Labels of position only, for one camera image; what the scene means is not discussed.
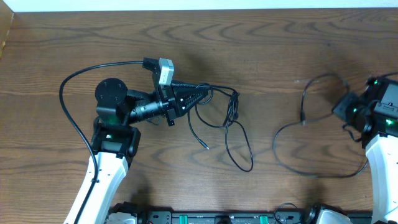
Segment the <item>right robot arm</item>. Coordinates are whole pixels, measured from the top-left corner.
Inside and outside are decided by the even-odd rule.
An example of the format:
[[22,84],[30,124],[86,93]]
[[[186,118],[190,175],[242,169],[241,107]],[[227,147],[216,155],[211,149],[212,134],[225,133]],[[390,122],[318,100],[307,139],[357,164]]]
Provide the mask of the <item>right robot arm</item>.
[[371,170],[371,222],[397,223],[397,81],[372,77],[361,95],[345,94],[332,113],[357,130]]

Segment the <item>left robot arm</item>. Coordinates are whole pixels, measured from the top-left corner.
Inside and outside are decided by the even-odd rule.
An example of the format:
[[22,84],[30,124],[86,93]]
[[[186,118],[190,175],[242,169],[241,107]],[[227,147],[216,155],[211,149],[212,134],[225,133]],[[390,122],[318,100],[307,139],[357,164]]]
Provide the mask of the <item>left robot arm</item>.
[[159,116],[169,126],[206,98],[204,86],[172,81],[152,93],[130,90],[108,78],[95,90],[98,117],[90,142],[93,157],[65,223],[104,223],[113,197],[138,150],[140,131],[134,123]]

